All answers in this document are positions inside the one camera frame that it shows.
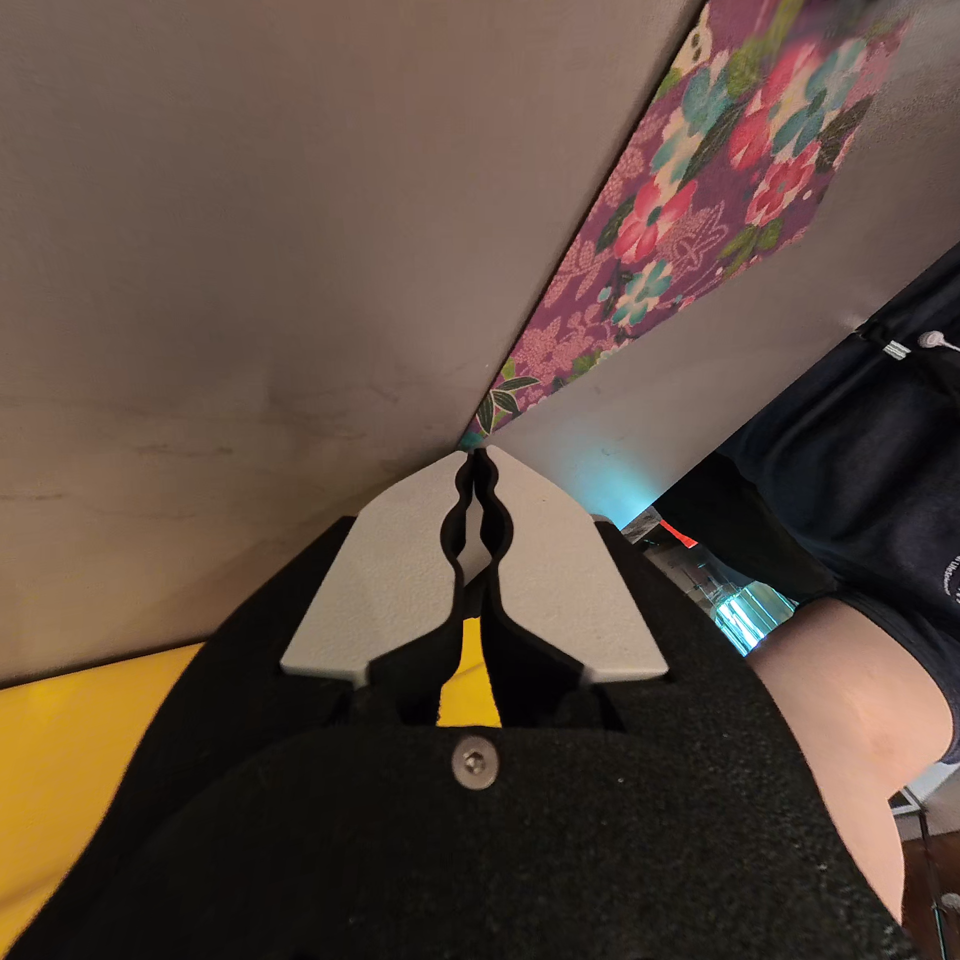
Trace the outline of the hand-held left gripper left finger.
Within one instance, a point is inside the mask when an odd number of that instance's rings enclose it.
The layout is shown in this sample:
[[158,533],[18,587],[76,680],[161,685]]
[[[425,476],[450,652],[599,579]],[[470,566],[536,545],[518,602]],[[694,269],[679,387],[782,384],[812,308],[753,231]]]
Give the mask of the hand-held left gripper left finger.
[[360,510],[282,654],[285,674],[370,690],[401,722],[437,725],[461,660],[473,468],[456,451]]

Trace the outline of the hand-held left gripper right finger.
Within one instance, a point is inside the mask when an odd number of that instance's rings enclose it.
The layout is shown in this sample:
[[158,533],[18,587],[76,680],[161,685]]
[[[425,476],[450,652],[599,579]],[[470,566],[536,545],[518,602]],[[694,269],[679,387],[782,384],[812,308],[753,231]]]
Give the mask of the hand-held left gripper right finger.
[[593,516],[498,447],[478,454],[481,539],[490,555],[483,656],[500,721],[554,727],[570,698],[586,724],[610,685],[658,681],[668,665]]

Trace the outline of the purple floral origami paper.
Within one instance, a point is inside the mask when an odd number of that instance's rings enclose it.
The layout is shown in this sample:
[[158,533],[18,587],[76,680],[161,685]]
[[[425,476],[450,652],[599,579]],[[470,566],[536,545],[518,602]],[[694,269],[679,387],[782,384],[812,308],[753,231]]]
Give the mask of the purple floral origami paper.
[[798,243],[913,18],[907,2],[701,2],[459,449]]

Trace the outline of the person's bare leg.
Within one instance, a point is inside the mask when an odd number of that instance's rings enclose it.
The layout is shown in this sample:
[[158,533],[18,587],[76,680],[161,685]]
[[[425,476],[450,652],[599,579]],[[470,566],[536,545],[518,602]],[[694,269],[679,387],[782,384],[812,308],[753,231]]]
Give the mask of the person's bare leg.
[[797,740],[847,851],[900,921],[906,866],[889,799],[951,746],[946,696],[899,642],[834,598],[801,606],[747,662]]

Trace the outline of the yellow sheet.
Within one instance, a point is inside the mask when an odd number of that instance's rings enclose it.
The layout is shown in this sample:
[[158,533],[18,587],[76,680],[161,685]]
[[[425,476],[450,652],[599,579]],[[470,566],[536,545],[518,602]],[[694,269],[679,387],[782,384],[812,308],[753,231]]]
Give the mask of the yellow sheet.
[[275,643],[209,642],[2,690],[2,958],[59,958],[134,854],[188,802],[269,748],[384,700],[284,676]]

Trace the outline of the black drawstring with metal tip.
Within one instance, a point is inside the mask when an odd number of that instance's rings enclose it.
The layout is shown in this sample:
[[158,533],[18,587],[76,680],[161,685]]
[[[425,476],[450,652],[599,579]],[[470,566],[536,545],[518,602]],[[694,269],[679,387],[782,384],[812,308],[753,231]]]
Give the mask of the black drawstring with metal tip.
[[854,335],[863,342],[871,344],[896,361],[903,361],[911,353],[911,349],[901,343],[895,333],[896,330],[892,329],[888,322],[877,318],[869,318],[854,330]]

